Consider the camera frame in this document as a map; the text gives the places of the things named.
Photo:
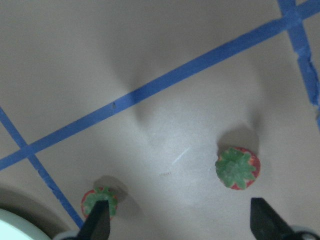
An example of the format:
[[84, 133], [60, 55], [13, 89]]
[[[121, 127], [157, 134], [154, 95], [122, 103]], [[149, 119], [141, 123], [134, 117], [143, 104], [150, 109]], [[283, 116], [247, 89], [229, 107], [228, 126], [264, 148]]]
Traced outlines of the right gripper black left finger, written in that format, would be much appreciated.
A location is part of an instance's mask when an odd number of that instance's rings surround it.
[[95, 203], [82, 228], [76, 236], [77, 240], [108, 240], [111, 232], [109, 202], [99, 200]]

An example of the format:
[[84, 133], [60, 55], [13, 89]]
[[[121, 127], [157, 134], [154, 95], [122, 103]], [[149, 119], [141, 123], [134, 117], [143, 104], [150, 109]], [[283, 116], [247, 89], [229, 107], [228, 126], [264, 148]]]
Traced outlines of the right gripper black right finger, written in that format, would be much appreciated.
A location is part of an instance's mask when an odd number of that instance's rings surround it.
[[256, 240], [285, 240], [295, 233], [261, 197], [250, 200], [250, 230]]

